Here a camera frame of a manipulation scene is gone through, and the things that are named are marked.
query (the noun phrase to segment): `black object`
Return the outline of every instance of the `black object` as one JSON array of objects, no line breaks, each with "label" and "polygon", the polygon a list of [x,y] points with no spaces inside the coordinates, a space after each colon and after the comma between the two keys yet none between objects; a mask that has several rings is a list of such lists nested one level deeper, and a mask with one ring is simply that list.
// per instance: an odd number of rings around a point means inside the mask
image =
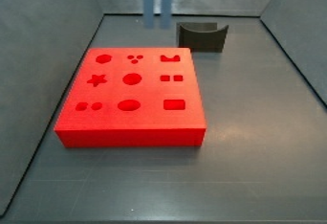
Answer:
[{"label": "black object", "polygon": [[228,25],[217,29],[216,22],[177,22],[177,46],[192,52],[223,51]]}]

